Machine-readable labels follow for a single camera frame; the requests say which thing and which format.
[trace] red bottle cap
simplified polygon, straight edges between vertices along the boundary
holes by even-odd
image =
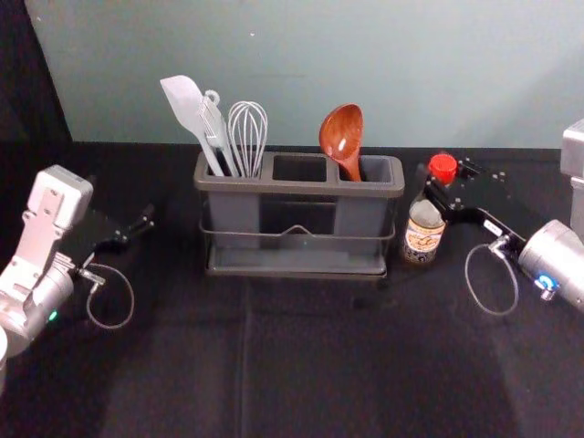
[[[444,185],[450,184],[456,177],[456,159],[447,153],[438,153],[430,159],[428,168],[432,176],[435,176]]]

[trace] table surface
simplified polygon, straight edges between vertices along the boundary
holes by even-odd
[[[381,152],[403,163],[403,226],[415,166],[431,152]],[[149,201],[164,208],[151,235],[107,258],[134,286],[134,320],[108,333],[66,314],[10,360],[0,436],[584,436],[584,316],[561,299],[544,305],[524,278],[511,316],[482,313],[463,266],[488,234],[449,227],[427,269],[391,253],[381,289],[206,277],[197,153],[81,143],[55,155],[97,175],[92,206],[121,222]],[[519,200],[568,223],[558,151],[457,153],[507,172]],[[26,148],[0,152],[12,169],[0,185],[2,265],[34,175],[50,164],[31,157]],[[497,262],[477,255],[473,279],[487,302],[508,304],[511,284]]]

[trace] bottle label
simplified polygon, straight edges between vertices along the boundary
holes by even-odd
[[[432,261],[436,256],[436,250],[445,227],[446,224],[442,224],[437,228],[426,228],[409,219],[405,238],[403,239],[403,254],[406,260],[414,263]]]

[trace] ladle handle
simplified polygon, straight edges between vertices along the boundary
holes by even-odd
[[[345,171],[349,174],[349,179],[355,183],[361,182],[361,175],[359,172],[359,157],[351,158],[343,162]]]

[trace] metal cylinder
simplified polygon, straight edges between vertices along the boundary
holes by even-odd
[[[533,278],[549,278],[557,292],[584,312],[584,245],[560,221],[544,225],[527,242],[519,264]]]
[[[45,327],[48,317],[73,292],[65,268],[52,266],[24,304],[8,303],[0,312],[0,326],[8,336],[8,357],[24,351]]]
[[[8,338],[6,333],[0,327],[0,395],[4,391],[4,382],[6,378],[6,359],[8,357]]]

